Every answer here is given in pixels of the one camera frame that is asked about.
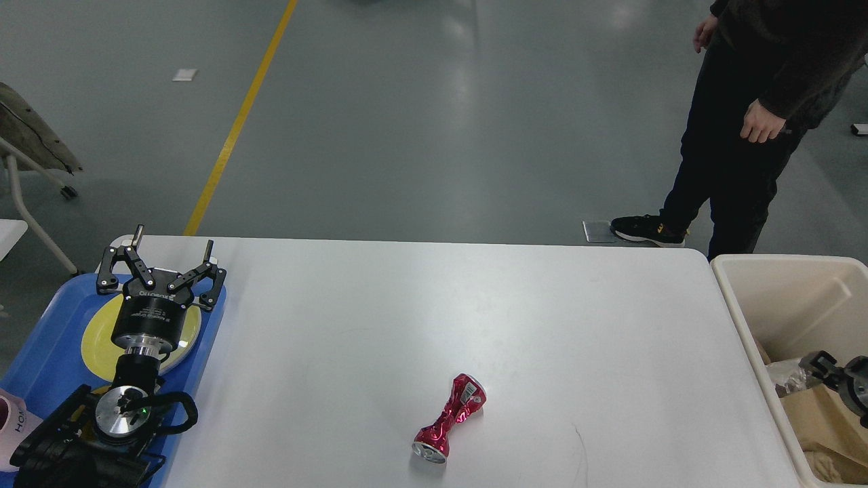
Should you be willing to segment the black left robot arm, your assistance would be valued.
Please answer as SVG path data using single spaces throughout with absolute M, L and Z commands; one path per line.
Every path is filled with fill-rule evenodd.
M 219 331 L 226 269 L 146 265 L 143 226 L 62 285 L 2 379 L 3 487 L 161 487 Z

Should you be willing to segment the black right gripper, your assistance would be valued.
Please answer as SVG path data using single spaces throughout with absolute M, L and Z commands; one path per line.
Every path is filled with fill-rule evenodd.
M 813 380 L 828 388 L 838 388 L 838 396 L 867 429 L 867 357 L 859 356 L 844 367 L 827 351 L 813 351 L 799 361 L 800 368 Z

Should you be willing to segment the person's other hand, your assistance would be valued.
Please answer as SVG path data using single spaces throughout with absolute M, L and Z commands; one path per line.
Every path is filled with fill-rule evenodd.
M 708 15 L 694 30 L 692 36 L 692 49 L 698 54 L 707 49 L 712 40 L 714 32 L 718 27 L 719 19 L 713 14 Z

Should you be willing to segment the person's hand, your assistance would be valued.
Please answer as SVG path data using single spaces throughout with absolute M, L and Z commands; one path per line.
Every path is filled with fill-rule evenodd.
M 750 143 L 765 143 L 774 140 L 784 126 L 784 118 L 773 114 L 760 100 L 754 100 L 742 118 L 740 137 Z

